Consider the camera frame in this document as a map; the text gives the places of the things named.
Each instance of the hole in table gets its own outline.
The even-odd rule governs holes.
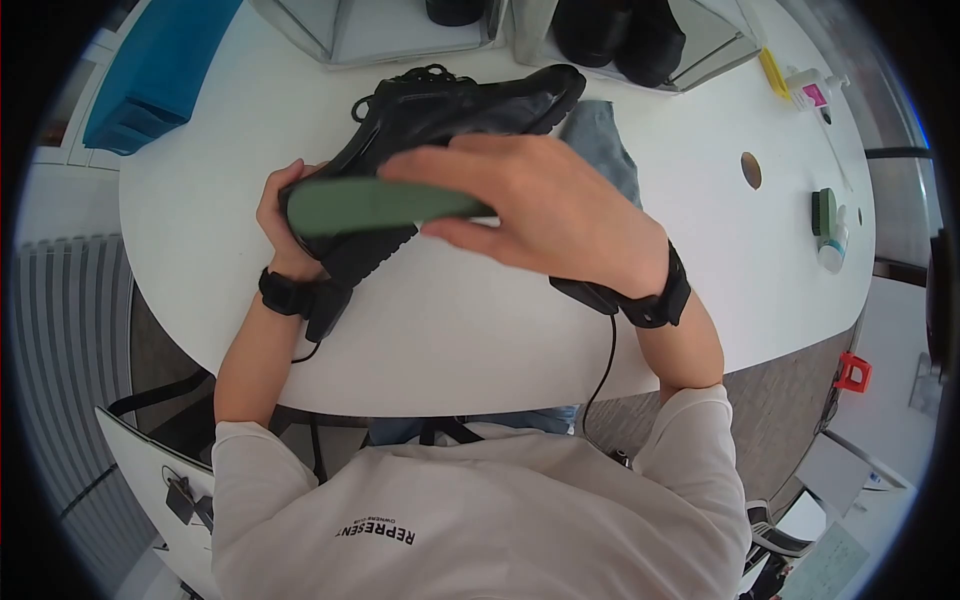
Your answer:
[[[760,163],[756,157],[749,152],[740,155],[740,169],[743,171],[743,177],[754,189],[760,188],[762,177],[760,175]]]

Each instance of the radiator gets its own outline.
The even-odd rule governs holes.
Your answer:
[[[30,244],[12,275],[17,399],[33,463],[74,551],[112,595],[156,536],[93,413],[131,393],[123,240]]]

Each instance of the pink label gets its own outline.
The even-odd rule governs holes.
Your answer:
[[[804,85],[804,94],[813,100],[814,107],[825,107],[827,99],[820,93],[820,88],[816,84]]]

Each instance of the person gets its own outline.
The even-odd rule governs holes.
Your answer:
[[[269,271],[298,281],[323,265],[291,236],[277,191],[312,169],[272,173],[256,213]],[[465,134],[378,176],[466,192],[500,218],[439,219],[422,235],[629,299],[664,293],[664,228],[559,140]],[[267,430],[301,326],[257,293],[218,376],[212,569],[225,598],[734,598],[751,532],[723,352],[696,293],[676,326],[636,330],[661,408],[632,469],[565,425],[539,427],[549,414],[515,413],[514,426],[466,423],[468,443],[381,441],[318,486]]]
[[[782,569],[764,567],[753,586],[740,594],[738,600],[782,600],[780,590],[783,589],[786,576],[792,570],[793,566],[785,566]]]

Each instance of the yellow tool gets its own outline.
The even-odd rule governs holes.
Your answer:
[[[790,92],[783,81],[777,61],[774,60],[774,55],[766,46],[760,51],[760,64],[763,65],[763,72],[767,74],[767,82],[770,83],[770,88],[774,90],[774,93],[784,100],[790,100]]]

